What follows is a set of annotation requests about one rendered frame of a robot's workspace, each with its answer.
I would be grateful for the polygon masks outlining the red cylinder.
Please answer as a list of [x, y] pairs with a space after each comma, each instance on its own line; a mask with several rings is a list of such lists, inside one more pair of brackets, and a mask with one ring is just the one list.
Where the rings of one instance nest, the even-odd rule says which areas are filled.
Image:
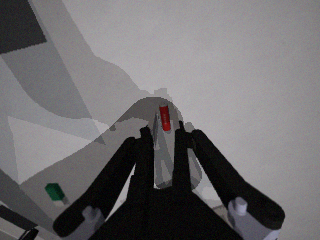
[[169, 131], [171, 129], [170, 119], [169, 119], [169, 111], [168, 104], [166, 102], [162, 102], [159, 104], [162, 128], [164, 131]]

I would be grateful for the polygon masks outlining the grey drawer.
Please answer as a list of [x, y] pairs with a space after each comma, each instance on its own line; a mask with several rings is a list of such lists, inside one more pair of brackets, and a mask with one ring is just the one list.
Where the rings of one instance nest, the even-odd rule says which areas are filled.
[[215, 209], [213, 211], [215, 211], [232, 228], [231, 223], [229, 222], [228, 217], [227, 217], [228, 210], [225, 208], [225, 206], [218, 208], [218, 209]]

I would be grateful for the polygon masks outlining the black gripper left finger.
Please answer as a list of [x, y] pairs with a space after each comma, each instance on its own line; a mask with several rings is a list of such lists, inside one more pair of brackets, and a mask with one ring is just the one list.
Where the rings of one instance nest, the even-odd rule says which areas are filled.
[[143, 240], [146, 228], [148, 187], [154, 188], [154, 148], [158, 120], [151, 112], [141, 137], [128, 137], [86, 192], [54, 221], [53, 230], [62, 240], [88, 240], [113, 209], [135, 163], [130, 178], [118, 234], [121, 240]]

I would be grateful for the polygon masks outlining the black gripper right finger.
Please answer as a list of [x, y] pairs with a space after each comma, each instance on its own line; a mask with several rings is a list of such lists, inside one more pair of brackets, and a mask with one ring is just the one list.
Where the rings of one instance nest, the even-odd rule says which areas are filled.
[[285, 212], [247, 183], [202, 130], [186, 132], [172, 109], [174, 171], [170, 205], [173, 240], [195, 240], [196, 227], [187, 148], [193, 149], [216, 193], [228, 210], [228, 220], [244, 240], [277, 240]]

